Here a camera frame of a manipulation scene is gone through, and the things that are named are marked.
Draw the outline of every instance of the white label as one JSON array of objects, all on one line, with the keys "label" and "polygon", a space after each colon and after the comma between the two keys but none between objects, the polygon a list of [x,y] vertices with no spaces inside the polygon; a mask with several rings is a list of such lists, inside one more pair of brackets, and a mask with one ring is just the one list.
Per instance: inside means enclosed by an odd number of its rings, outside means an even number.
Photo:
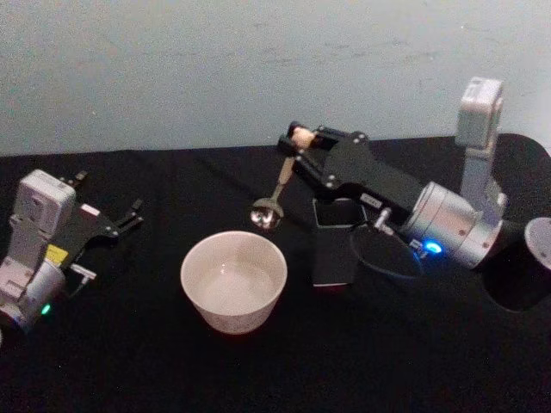
[{"label": "white label", "polygon": [[376,200],[373,196],[368,195],[368,194],[362,194],[362,196],[360,197],[360,200],[362,200],[366,204],[372,206],[373,208],[379,209],[382,206],[381,201]]},{"label": "white label", "polygon": [[93,206],[90,206],[88,204],[83,204],[80,209],[82,209],[83,211],[86,211],[87,213],[91,213],[92,215],[94,215],[95,217],[97,217],[100,212],[95,209]]}]

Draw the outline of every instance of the black table cloth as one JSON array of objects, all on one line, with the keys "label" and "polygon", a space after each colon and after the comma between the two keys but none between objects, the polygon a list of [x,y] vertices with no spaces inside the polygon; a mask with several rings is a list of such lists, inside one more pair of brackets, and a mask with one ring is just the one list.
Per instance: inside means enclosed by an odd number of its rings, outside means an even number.
[{"label": "black table cloth", "polygon": [[[459,191],[452,138],[371,145]],[[441,256],[415,282],[368,273],[317,290],[312,193],[297,177],[280,199],[286,219],[264,234],[288,262],[272,315],[247,336],[211,330],[183,294],[182,260],[215,232],[259,233],[248,208],[271,194],[282,159],[273,147],[0,158],[2,256],[17,183],[33,169],[88,170],[78,199],[112,219],[145,202],[139,230],[79,261],[96,280],[0,348],[0,411],[551,411],[551,299],[505,311],[478,274]],[[551,159],[537,143],[502,135],[494,169],[506,218],[551,216]]]}]

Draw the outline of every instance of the metal spoon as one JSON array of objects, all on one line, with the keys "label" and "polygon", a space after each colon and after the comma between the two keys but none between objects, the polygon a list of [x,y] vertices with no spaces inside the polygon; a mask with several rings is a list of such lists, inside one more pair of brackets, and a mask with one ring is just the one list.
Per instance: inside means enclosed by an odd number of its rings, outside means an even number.
[{"label": "metal spoon", "polygon": [[252,204],[251,221],[263,230],[273,230],[283,218],[283,208],[277,203],[280,193],[293,174],[294,157],[285,158],[277,179],[277,186],[269,198],[261,198]]}]

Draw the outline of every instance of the green led light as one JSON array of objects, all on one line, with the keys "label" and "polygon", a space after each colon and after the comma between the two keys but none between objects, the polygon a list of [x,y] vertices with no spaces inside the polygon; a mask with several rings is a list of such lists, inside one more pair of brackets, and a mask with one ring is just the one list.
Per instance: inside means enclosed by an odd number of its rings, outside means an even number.
[{"label": "green led light", "polygon": [[52,306],[49,304],[44,305],[42,307],[42,315],[45,316],[50,311],[51,308]]}]

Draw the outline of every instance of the blue led light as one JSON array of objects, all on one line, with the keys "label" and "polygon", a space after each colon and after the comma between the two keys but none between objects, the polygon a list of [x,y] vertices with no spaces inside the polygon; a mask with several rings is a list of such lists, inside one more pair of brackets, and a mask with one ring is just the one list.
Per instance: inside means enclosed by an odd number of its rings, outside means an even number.
[{"label": "blue led light", "polygon": [[442,247],[432,241],[425,243],[424,248],[433,254],[440,254],[442,252]]}]

